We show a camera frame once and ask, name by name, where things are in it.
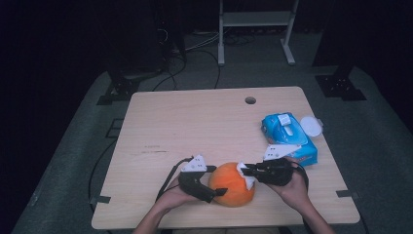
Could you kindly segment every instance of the white lid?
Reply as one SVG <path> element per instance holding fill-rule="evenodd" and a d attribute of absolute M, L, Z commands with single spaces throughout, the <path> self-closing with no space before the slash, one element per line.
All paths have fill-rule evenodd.
<path fill-rule="evenodd" d="M 300 121 L 301 128 L 307 136 L 317 137 L 322 133 L 322 126 L 319 119 L 313 116 L 305 116 Z"/>

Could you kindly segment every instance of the dark floor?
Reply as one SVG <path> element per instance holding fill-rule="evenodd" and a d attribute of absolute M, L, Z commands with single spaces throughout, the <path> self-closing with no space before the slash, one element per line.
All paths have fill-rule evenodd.
<path fill-rule="evenodd" d="M 324 124 L 323 134 L 349 189 L 357 195 L 355 203 L 370 233 L 409 233 L 413 229 L 412 135 L 372 78 L 357 67 L 350 79 L 366 100 L 343 101 L 323 95 L 315 76 L 331 74 L 336 67 L 312 67 L 320 34 L 292 34 L 294 66 L 286 63 L 280 38 L 256 36 L 244 46 L 227 46 L 226 64 L 220 68 L 212 56 L 217 54 L 215 44 L 191 52 L 185 69 L 174 76 L 175 84 L 168 79 L 156 91 L 213 89 L 218 78 L 217 89 L 301 87 Z M 188 36 L 185 42 L 190 47 L 203 40 L 206 38 Z M 182 60 L 175 58 L 169 71 L 175 73 L 182 67 Z M 153 91 L 168 77 L 163 73 L 145 80 L 139 91 Z M 96 105 L 109 84 L 106 73 L 96 77 L 14 233 L 103 232 L 91 227 L 89 189 L 92 197 L 99 195 L 114 148 L 107 131 L 113 120 L 122 119 L 128 109 L 127 101 Z M 338 233 L 365 233 L 361 222 L 334 228 Z M 302 226 L 291 229 L 293 233 L 305 233 Z"/>

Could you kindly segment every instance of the wet wipes package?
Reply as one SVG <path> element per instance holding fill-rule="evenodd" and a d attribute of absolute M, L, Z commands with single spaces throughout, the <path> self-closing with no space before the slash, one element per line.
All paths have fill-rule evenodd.
<path fill-rule="evenodd" d="M 261 130 L 270 144 L 300 145 L 287 156 L 298 159 L 301 166 L 318 161 L 318 151 L 310 139 L 322 133 L 321 123 L 315 117 L 306 116 L 299 123 L 289 112 L 272 114 L 262 120 Z"/>

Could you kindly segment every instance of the table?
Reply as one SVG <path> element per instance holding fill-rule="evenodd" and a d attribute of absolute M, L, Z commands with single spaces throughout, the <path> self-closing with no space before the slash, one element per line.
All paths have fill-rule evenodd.
<path fill-rule="evenodd" d="M 97 203 L 96 229 L 135 228 L 149 211 L 170 169 L 181 159 L 202 154 L 208 165 L 257 163 L 268 142 L 261 120 L 289 111 L 297 119 L 313 115 L 299 87 L 223 89 L 136 93 Z M 306 167 L 309 195 L 329 223 L 355 223 L 359 215 L 323 135 L 314 138 L 319 162 Z M 202 182 L 207 183 L 209 174 Z M 240 208 L 214 202 L 185 204 L 168 213 L 160 228 L 274 226 L 302 223 L 266 185 L 256 183 L 255 196 Z"/>
<path fill-rule="evenodd" d="M 225 64 L 224 27 L 228 26 L 274 26 L 286 25 L 285 37 L 281 39 L 282 49 L 289 65 L 295 64 L 295 59 L 289 49 L 289 38 L 294 25 L 299 0 L 294 0 L 291 11 L 281 12 L 235 12 L 224 13 L 223 0 L 219 2 L 218 29 L 218 64 Z"/>

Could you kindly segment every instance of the dark background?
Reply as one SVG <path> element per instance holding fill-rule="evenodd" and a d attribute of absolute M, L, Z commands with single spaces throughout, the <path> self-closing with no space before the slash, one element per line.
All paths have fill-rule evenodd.
<path fill-rule="evenodd" d="M 108 10 L 103 5 L 119 1 L 1 1 L 0 233 L 13 229 L 85 93 L 106 70 L 105 55 L 137 66 L 159 65 L 163 55 L 155 25 L 167 9 L 159 8 L 160 1 L 126 2 L 117 5 L 117 13 L 136 10 L 139 17 L 122 21 L 115 14 L 113 21 L 101 20 L 99 13 Z M 228 0 L 225 6 L 260 11 L 287 3 Z M 180 5 L 185 33 L 217 29 L 218 1 L 182 0 Z M 351 59 L 373 77 L 412 131 L 411 13 L 407 0 L 301 0 L 294 30 L 325 29 L 314 65 Z M 142 25 L 151 20 L 152 28 Z"/>

